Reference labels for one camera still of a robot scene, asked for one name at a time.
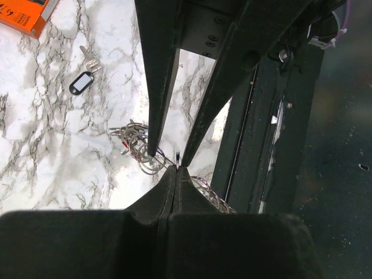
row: round hole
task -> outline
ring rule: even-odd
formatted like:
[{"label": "round hole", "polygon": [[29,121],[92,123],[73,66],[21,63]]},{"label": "round hole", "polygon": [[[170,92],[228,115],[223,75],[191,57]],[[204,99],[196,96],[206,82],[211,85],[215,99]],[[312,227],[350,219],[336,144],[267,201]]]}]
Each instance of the round hole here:
[{"label": "round hole", "polygon": [[252,71],[260,62],[261,56],[256,51],[248,51],[242,58],[242,68]]},{"label": "round hole", "polygon": [[220,17],[215,17],[214,18],[214,22],[217,23],[217,24],[225,24],[226,23],[226,20],[220,18]]},{"label": "round hole", "polygon": [[207,47],[214,48],[216,44],[214,42],[206,42]]},{"label": "round hole", "polygon": [[202,55],[205,57],[212,57],[212,54],[210,54],[209,52],[203,52]]},{"label": "round hole", "polygon": [[215,35],[209,35],[208,38],[213,42],[218,42],[219,38]]}]

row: orange box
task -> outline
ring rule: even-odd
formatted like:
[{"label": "orange box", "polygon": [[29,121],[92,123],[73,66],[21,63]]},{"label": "orange box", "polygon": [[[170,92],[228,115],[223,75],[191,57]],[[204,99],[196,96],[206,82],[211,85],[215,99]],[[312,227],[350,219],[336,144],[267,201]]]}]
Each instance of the orange box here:
[{"label": "orange box", "polygon": [[1,0],[0,22],[38,38],[59,0]]}]

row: key tag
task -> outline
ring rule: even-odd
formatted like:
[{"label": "key tag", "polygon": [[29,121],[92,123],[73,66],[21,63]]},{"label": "key tag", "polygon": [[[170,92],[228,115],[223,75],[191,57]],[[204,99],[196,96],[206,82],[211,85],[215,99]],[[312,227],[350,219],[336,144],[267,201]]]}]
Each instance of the key tag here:
[{"label": "key tag", "polygon": [[94,81],[92,73],[85,71],[75,79],[69,87],[71,94],[80,95],[85,89],[89,87]]}]

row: key fob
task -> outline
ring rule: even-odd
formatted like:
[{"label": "key fob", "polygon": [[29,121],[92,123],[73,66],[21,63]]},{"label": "key fob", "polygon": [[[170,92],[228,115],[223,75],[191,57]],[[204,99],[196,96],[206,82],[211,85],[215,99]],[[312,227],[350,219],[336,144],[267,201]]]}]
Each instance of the key fob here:
[{"label": "key fob", "polygon": [[71,94],[80,95],[85,89],[89,87],[94,81],[92,73],[85,71],[75,79],[69,87]]}]

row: bunch of keys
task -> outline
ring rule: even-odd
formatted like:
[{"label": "bunch of keys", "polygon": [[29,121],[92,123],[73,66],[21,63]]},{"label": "bunch of keys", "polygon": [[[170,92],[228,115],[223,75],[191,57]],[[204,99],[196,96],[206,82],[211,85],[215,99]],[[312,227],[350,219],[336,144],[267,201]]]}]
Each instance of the bunch of keys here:
[{"label": "bunch of keys", "polygon": [[85,67],[88,71],[83,72],[70,84],[69,90],[73,95],[80,95],[83,93],[83,91],[93,83],[93,73],[102,68],[101,63],[90,55],[85,47],[81,45],[80,49],[83,52],[86,60],[88,60],[88,62],[85,64]]}]

